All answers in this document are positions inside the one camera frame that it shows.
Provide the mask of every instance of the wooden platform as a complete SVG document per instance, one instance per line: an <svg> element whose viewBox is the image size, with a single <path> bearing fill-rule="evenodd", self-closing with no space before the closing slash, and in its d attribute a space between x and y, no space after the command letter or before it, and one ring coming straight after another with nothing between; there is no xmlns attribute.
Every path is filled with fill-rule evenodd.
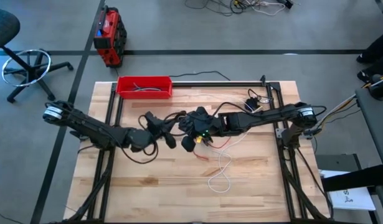
<svg viewBox="0 0 383 224"><path fill-rule="evenodd" d="M299 101L295 82L280 82L285 104ZM110 82L95 84L89 115L105 120L110 94ZM195 110L204 106L212 113L223 101L240 106L247 97L247 87L175 88L169 100L125 100L121 126L140 128L139 115L151 111L159 118L169 113ZM266 89L253 88L259 95L266 96ZM237 111L226 105L221 112ZM180 133L175 127L173 133ZM229 144L241 136L232 137ZM221 146L227 138L214 138L214 145ZM197 159L186 152L177 138L177 148L170 149L163 140L158 142L158 158L146 165L131 162L120 150L116 151L111 179L110 197L106 211L106 222L287 222L285 193L280 173L273 125L252 128L248 136L227 153L233 157L226 174L231 180L231 189L223 194L211 191L207 186L209 177L218 173L217 154L203 144L196 152L209 157L209 161ZM82 143L81 147L90 145ZM318 169L310 141L301 140L302 153L310 163L316 178ZM134 159L147 160L143 153L132 154ZM82 151L73 174L64 218L74 214L90 193L98 150ZM324 197L315 186L310 173L299 156L296 156L303 190L319 210L328 216ZM228 158L222 160L222 166ZM223 177L212 181L216 190L225 190Z"/></svg>

